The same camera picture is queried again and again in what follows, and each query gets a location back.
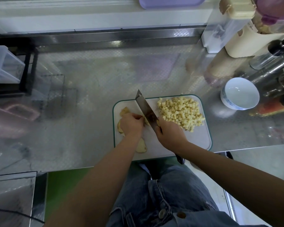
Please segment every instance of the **knife handle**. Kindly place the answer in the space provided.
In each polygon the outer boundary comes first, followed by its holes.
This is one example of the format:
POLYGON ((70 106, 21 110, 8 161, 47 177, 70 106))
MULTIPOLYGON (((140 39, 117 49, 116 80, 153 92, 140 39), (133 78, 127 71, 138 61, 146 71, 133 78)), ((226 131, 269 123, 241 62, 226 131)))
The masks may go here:
POLYGON ((178 162, 180 163, 180 164, 184 164, 185 163, 185 159, 184 158, 181 158, 179 155, 176 155, 176 157, 177 157, 177 160, 178 160, 178 162))

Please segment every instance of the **countertop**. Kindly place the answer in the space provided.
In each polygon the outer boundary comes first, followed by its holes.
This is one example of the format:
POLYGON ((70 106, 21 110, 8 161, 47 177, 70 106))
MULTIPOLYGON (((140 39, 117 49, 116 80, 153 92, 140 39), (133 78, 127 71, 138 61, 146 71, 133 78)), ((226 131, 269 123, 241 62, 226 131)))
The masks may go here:
POLYGON ((70 42, 69 35, 66 42, 59 41, 61 35, 34 38, 36 44, 41 41, 36 75, 50 91, 42 100, 12 99, 30 104, 41 115, 26 135, 0 138, 0 174, 95 165, 114 147, 114 104, 134 99, 138 89, 145 97, 199 96, 212 152, 284 144, 284 113, 252 117, 249 110, 233 111, 220 100, 221 88, 246 58, 234 59, 222 50, 213 60, 192 29, 177 29, 170 38, 145 35, 105 42, 70 42))

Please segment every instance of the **pink handle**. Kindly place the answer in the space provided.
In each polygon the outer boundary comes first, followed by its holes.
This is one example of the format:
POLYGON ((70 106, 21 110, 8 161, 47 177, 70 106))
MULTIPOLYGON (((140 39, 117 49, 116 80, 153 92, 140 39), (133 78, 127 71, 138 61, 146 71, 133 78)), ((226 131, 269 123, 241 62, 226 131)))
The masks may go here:
POLYGON ((16 114, 17 116, 22 117, 24 119, 28 119, 30 121, 34 121, 36 118, 38 118, 40 116, 40 112, 39 111, 37 111, 34 108, 28 107, 28 106, 26 106, 24 104, 21 104, 21 103, 7 103, 6 105, 4 105, 1 108, 3 110, 8 111, 9 113, 15 114, 15 113, 9 111, 9 110, 13 109, 14 107, 20 107, 20 108, 22 108, 22 109, 24 109, 24 110, 26 110, 28 112, 31 112, 31 115, 29 117, 25 117, 25 116, 16 114))

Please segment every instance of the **power cord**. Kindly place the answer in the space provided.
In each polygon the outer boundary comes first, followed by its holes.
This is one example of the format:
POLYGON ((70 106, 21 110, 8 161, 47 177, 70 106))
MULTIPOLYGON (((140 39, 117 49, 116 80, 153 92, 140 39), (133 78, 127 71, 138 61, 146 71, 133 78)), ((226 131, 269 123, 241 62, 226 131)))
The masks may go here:
POLYGON ((33 220, 38 221, 38 222, 40 222, 40 223, 42 223, 42 224, 45 223, 44 221, 42 221, 42 220, 40 220, 40 219, 38 219, 38 218, 32 217, 32 216, 30 216, 30 215, 26 215, 26 214, 24 214, 24 213, 20 213, 20 212, 17 212, 17 211, 13 211, 13 210, 3 210, 3 209, 0 209, 0 212, 14 213, 14 214, 21 215, 21 216, 23 216, 23 217, 27 217, 27 218, 33 219, 33 220))

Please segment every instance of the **cutting board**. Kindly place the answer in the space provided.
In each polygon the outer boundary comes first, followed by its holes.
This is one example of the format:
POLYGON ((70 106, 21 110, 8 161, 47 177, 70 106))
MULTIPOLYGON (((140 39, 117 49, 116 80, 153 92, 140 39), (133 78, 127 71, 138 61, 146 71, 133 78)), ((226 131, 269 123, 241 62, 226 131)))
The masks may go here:
MULTIPOLYGON (((203 116, 205 117, 202 107, 202 102, 200 98, 196 95, 165 96, 161 98, 162 101, 165 101, 166 99, 172 99, 174 97, 181 97, 181 96, 184 96, 186 98, 192 98, 193 100, 197 101, 199 103, 200 113, 203 114, 203 116)), ((159 97, 146 98, 146 101, 148 102, 149 106, 152 108, 152 110, 157 116, 160 115, 159 108, 157 105, 158 100, 159 97)), ((123 139, 123 136, 118 132, 117 124, 121 119, 121 116, 119 115, 120 111, 125 107, 128 107, 132 113, 142 115, 142 111, 140 110, 140 107, 138 106, 137 102, 134 99, 122 100, 114 105, 113 107, 114 146, 118 145, 118 143, 121 142, 121 140, 123 139)), ((206 118, 203 121, 203 125, 196 126, 194 128, 194 132, 184 131, 184 133, 189 142, 194 143, 195 145, 198 145, 206 150, 210 150, 212 146, 212 139, 206 123, 206 118)), ((174 153, 167 150, 165 147, 161 145, 161 143, 157 139, 154 130, 150 126, 147 125, 144 126, 142 138, 144 139, 148 150, 145 153, 135 153, 133 157, 134 161, 174 156, 174 153)))

